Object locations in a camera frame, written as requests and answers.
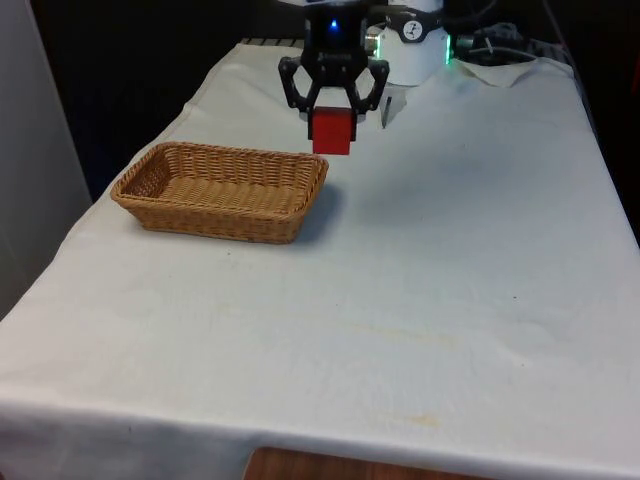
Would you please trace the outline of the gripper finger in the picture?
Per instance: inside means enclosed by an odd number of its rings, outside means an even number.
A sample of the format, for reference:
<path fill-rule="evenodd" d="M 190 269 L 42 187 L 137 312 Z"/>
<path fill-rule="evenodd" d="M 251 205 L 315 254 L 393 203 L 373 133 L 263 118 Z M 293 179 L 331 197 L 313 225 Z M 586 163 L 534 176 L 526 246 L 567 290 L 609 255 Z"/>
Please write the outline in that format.
<path fill-rule="evenodd" d="M 326 68 L 317 62 L 304 62 L 303 56 L 282 57 L 278 64 L 278 72 L 285 98 L 291 109 L 297 109 L 306 120 L 308 139 L 313 139 L 313 117 L 317 98 L 326 80 Z M 296 72 L 302 68 L 310 77 L 311 84 L 305 96 L 303 96 L 294 79 Z"/>
<path fill-rule="evenodd" d="M 356 83 L 358 77 L 365 71 L 370 73 L 373 86 L 365 97 L 361 97 Z M 347 95 L 351 111 L 352 142 L 357 138 L 358 118 L 378 108 L 389 73 L 389 63 L 379 59 L 358 58 L 342 67 L 342 87 Z"/>

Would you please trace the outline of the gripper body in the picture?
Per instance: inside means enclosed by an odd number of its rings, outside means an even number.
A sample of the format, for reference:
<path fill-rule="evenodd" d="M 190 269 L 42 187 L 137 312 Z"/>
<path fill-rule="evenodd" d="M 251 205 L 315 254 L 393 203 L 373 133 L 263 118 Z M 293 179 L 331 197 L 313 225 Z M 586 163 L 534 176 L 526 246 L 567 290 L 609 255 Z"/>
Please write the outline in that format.
<path fill-rule="evenodd" d="M 304 6 L 303 63 L 366 64 L 367 3 L 308 3 Z"/>

